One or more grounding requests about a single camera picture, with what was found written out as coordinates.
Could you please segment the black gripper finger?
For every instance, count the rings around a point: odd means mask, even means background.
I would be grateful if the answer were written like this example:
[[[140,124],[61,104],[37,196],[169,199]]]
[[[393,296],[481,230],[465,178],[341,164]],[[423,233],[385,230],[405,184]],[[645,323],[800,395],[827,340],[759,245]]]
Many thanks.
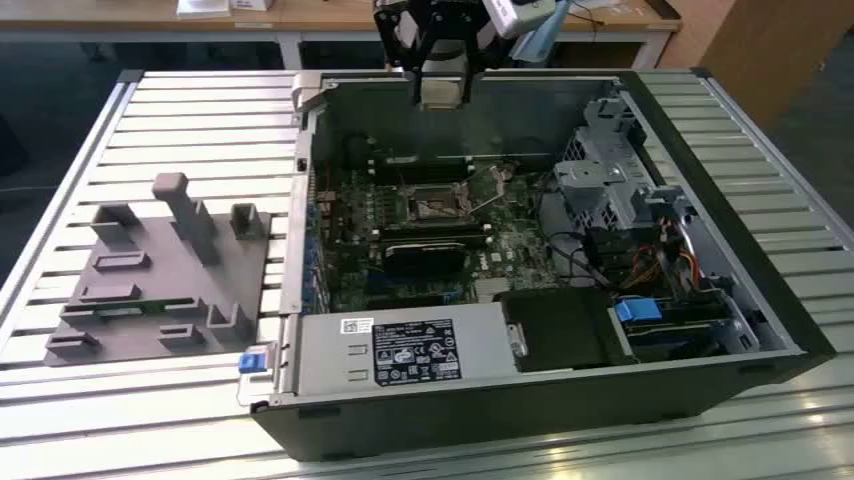
[[[465,53],[461,100],[471,100],[473,80],[488,66],[488,47],[493,28],[488,10],[481,1],[464,1],[461,10],[461,39]]]
[[[423,68],[428,56],[428,3],[373,2],[372,18],[385,61],[411,82],[411,99],[421,102]]]

